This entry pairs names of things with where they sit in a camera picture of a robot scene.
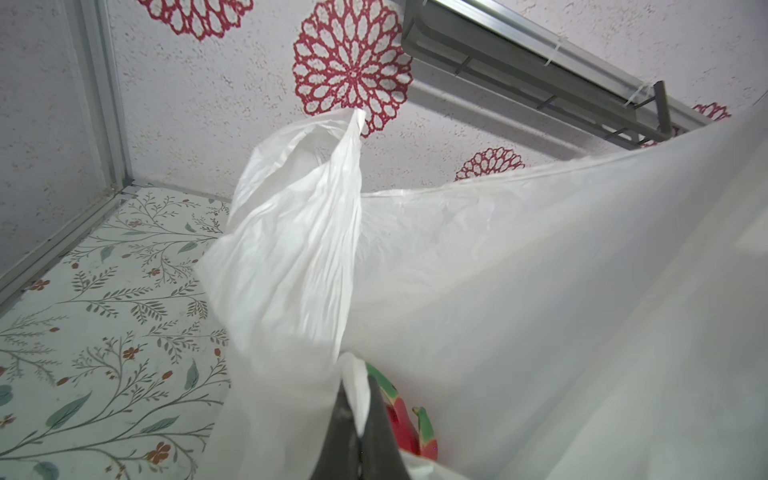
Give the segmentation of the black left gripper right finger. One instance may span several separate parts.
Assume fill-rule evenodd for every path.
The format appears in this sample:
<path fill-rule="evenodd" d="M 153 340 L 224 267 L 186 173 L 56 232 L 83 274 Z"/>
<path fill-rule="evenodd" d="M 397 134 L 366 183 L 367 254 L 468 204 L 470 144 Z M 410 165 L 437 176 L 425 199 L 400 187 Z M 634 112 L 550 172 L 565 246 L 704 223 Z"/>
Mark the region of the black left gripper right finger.
<path fill-rule="evenodd" d="M 367 377 L 370 409 L 360 440 L 361 480 L 410 480 L 396 443 L 386 404 L 376 380 Z"/>

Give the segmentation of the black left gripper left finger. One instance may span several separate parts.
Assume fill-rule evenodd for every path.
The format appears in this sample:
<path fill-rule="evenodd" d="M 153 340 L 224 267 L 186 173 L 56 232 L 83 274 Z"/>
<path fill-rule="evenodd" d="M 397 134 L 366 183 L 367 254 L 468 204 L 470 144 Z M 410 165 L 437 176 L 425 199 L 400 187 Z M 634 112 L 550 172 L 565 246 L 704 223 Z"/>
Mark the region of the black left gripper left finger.
<path fill-rule="evenodd" d="M 339 386 L 330 422 L 310 480 L 358 480 L 360 441 L 345 388 Z"/>

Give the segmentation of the white plastic bag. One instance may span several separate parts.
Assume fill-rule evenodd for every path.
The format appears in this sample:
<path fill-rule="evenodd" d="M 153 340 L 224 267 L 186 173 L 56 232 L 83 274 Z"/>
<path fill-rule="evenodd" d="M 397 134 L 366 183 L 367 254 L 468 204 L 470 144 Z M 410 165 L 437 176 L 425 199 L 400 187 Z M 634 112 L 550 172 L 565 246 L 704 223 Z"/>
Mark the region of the white plastic bag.
<path fill-rule="evenodd" d="M 767 106 L 659 146 L 363 193 L 359 110 L 258 144 L 197 275 L 230 345 L 204 479 L 310 479 L 366 364 L 410 479 L 767 475 Z"/>

